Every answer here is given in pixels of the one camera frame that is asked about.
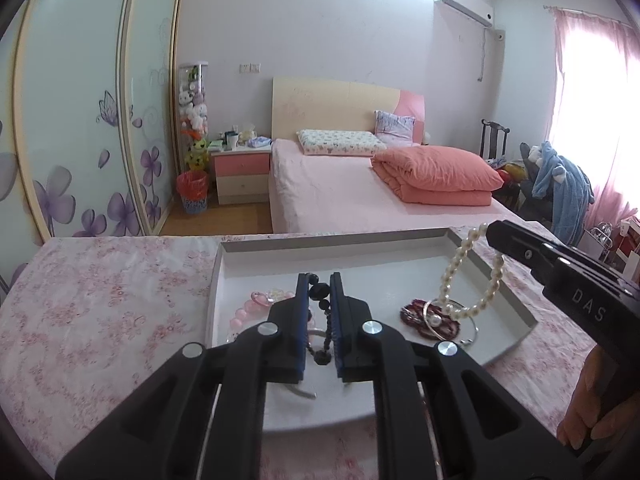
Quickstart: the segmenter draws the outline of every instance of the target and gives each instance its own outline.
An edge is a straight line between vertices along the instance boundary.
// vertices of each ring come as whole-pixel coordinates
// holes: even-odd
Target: floral pillow
[[[415,117],[401,117],[376,110],[376,137],[395,148],[413,146],[414,123]]]
[[[300,130],[298,139],[305,155],[373,156],[386,149],[371,132]]]

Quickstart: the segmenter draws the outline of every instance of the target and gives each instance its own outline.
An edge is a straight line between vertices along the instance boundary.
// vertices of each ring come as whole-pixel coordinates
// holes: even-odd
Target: human hand
[[[565,446],[571,444],[574,449],[580,449],[589,432],[593,440],[622,436],[640,411],[640,392],[636,392],[598,421],[601,400],[595,385],[602,371],[603,355],[602,348],[596,346],[584,361],[571,403],[558,425],[557,437]]]

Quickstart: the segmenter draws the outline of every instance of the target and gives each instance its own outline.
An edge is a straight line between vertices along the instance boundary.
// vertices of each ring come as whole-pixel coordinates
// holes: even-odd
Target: pink curtain
[[[640,206],[640,41],[621,23],[567,10],[556,19],[556,102],[548,140],[582,168],[596,202],[585,227]]]

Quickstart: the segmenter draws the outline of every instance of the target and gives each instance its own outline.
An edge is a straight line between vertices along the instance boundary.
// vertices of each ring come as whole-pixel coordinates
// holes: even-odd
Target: pearl bracelet
[[[487,288],[484,296],[480,299],[478,304],[472,307],[465,306],[463,308],[455,308],[449,303],[449,293],[451,292],[451,282],[456,275],[456,271],[460,267],[460,264],[465,259],[466,254],[473,248],[474,242],[481,236],[486,235],[488,225],[483,223],[478,229],[471,229],[462,244],[456,250],[456,254],[451,259],[447,269],[445,270],[442,278],[440,279],[440,295],[438,297],[438,303],[442,307],[447,316],[453,320],[460,320],[465,317],[477,316],[484,309],[487,308],[489,302],[495,297],[498,289],[500,288],[500,280],[502,279],[502,268],[504,267],[504,257],[501,253],[496,252],[493,260],[494,268],[491,271],[491,281],[489,281],[489,287]]]

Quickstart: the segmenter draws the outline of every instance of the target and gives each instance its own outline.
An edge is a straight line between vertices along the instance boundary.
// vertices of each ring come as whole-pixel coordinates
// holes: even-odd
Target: floral tablecloth
[[[47,472],[183,344],[204,341],[221,240],[54,238],[27,266],[0,308],[0,406]],[[485,241],[476,251],[493,255]],[[508,259],[504,283],[538,325],[489,370],[555,431],[593,341],[524,266]],[[262,444],[264,480],[373,479],[376,470],[373,418]]]

